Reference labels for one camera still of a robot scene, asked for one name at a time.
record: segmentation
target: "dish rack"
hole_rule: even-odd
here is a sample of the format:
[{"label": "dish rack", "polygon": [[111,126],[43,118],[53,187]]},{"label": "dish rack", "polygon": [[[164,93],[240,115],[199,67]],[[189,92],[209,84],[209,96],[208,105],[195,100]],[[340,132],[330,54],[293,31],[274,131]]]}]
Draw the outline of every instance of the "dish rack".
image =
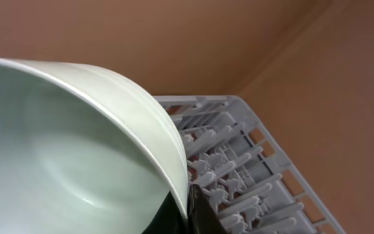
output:
[{"label": "dish rack", "polygon": [[[256,114],[236,96],[155,96],[175,123],[186,150],[190,183],[200,185],[231,234],[345,233]],[[250,135],[257,131],[262,137]],[[302,193],[282,182],[286,171]],[[308,196],[323,215],[312,222],[299,202]]]}]

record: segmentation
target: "ceramic dish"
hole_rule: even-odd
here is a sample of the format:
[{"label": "ceramic dish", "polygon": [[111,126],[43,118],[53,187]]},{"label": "ceramic dish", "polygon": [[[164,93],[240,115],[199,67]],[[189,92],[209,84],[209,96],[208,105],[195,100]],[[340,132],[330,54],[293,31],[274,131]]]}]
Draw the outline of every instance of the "ceramic dish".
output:
[{"label": "ceramic dish", "polygon": [[0,58],[0,233],[141,233],[186,158],[165,110],[104,68]]}]

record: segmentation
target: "brown surface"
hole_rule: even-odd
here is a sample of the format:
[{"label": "brown surface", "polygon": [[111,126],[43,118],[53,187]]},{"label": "brown surface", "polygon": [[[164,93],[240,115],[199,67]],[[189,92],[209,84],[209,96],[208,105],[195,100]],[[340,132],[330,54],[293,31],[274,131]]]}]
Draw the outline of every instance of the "brown surface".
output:
[{"label": "brown surface", "polygon": [[0,0],[0,57],[103,66],[153,94],[216,94],[313,1]]},{"label": "brown surface", "polygon": [[374,2],[242,96],[346,232],[374,233]]}]

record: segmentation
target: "bowl rim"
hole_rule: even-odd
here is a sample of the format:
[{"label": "bowl rim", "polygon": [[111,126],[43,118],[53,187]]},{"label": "bowl rim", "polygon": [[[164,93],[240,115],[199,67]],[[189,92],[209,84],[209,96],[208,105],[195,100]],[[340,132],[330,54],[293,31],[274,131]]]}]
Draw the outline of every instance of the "bowl rim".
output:
[{"label": "bowl rim", "polygon": [[[50,62],[50,61],[35,61],[35,62],[59,63],[59,62]],[[13,60],[13,59],[10,59],[10,58],[0,58],[0,66],[6,67],[6,68],[12,68],[12,69],[15,69],[15,70],[19,70],[21,72],[25,72],[25,73],[31,74],[33,76],[36,76],[38,78],[44,79],[45,81],[50,82],[50,83],[58,86],[59,88],[64,89],[65,91],[69,92],[70,94],[73,94],[74,96],[76,96],[80,100],[89,104],[95,110],[100,112],[105,118],[107,118],[109,121],[111,121],[131,141],[133,141],[136,146],[138,146],[138,148],[141,150],[141,152],[149,159],[151,164],[158,171],[158,174],[160,174],[161,178],[163,178],[164,181],[166,182],[166,184],[169,185],[169,190],[174,197],[174,200],[177,204],[177,207],[179,208],[182,219],[185,222],[187,222],[187,219],[188,219],[187,207],[184,207],[183,202],[181,200],[181,197],[179,196],[179,193],[177,192],[177,190],[173,186],[173,183],[171,182],[171,180],[167,176],[167,173],[165,173],[164,169],[160,166],[158,161],[155,159],[154,155],[142,143],[142,141],[125,124],[123,124],[123,122],[116,115],[112,114],[112,112],[110,112],[106,107],[104,107],[103,105],[98,103],[95,99],[93,99],[89,95],[80,91],[78,88],[75,88],[73,85],[68,84],[67,82],[63,81],[62,79],[59,79],[58,77],[56,77],[54,75],[46,73],[46,72],[44,72],[42,70],[39,70],[37,68],[34,68],[32,66],[23,64],[23,63],[21,63],[21,60],[16,60],[16,59]]]}]

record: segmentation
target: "dish rack tray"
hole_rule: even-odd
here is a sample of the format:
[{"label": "dish rack tray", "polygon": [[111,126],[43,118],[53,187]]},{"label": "dish rack tray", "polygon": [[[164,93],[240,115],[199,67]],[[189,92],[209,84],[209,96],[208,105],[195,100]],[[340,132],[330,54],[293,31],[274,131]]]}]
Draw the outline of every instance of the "dish rack tray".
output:
[{"label": "dish rack tray", "polygon": [[[186,150],[190,183],[201,186],[231,234],[345,233],[258,116],[236,96],[155,96],[174,121]],[[251,132],[260,137],[255,139]],[[303,192],[283,183],[289,173]],[[308,196],[323,215],[312,222],[299,201]]]}]

